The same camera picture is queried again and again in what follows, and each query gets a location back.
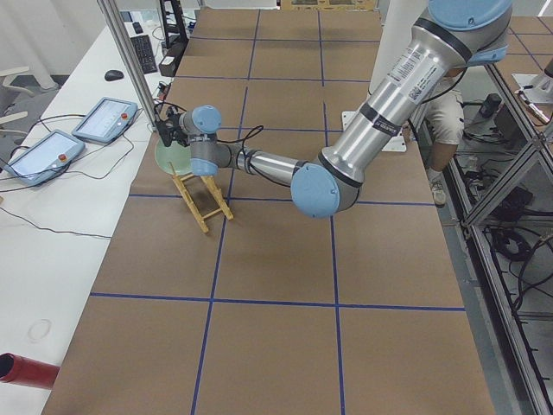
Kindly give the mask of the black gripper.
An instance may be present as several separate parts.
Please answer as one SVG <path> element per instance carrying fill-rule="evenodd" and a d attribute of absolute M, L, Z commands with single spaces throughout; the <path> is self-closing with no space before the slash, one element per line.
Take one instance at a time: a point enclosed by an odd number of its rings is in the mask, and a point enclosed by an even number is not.
<path fill-rule="evenodd" d="M 173 142 L 177 142 L 181 146 L 188 146 L 188 136 L 181 127 L 180 120 L 181 114 L 174 114 L 165 120 L 166 146 L 170 146 Z"/>

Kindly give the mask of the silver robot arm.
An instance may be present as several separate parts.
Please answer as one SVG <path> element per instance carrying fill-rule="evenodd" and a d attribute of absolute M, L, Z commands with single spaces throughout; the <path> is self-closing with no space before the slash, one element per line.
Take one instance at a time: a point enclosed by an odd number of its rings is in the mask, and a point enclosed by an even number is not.
<path fill-rule="evenodd" d="M 327 218 L 358 200 L 367 166 L 449 70 L 505 57 L 511 16 L 510 1 L 430 1 L 389 73 L 359 106 L 338 141 L 321 149 L 312 162 L 218 140 L 221 114 L 212 105 L 183 112 L 170 107 L 156 128 L 165 146 L 178 143 L 191 150 L 194 175 L 240 169 L 288 187 L 292 201 L 308 217 Z"/>

